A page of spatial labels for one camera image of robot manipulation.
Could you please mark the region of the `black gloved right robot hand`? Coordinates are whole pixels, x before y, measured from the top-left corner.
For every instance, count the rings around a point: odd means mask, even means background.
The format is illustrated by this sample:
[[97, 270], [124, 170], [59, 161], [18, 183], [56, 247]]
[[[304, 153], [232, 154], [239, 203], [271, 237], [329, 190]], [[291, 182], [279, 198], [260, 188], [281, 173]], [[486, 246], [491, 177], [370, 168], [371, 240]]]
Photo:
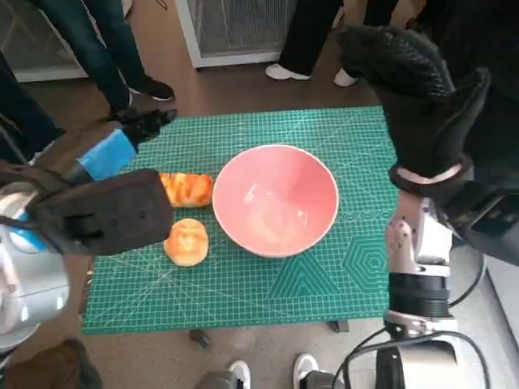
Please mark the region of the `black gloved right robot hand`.
[[433, 178], [461, 161], [486, 100], [489, 70], [478, 68], [454, 84], [437, 47], [397, 27], [348, 27], [339, 44], [344, 70], [361, 75], [379, 98], [399, 166]]

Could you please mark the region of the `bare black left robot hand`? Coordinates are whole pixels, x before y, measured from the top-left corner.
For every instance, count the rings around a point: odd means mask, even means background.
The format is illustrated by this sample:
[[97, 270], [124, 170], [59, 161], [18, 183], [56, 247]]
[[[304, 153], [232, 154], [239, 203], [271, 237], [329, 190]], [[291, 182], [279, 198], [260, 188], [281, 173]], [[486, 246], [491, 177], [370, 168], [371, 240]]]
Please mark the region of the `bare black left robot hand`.
[[139, 145], [155, 139], [178, 115], [176, 109], [130, 113], [96, 141], [83, 141], [63, 177], [70, 183], [102, 181], [117, 175], [139, 153]]

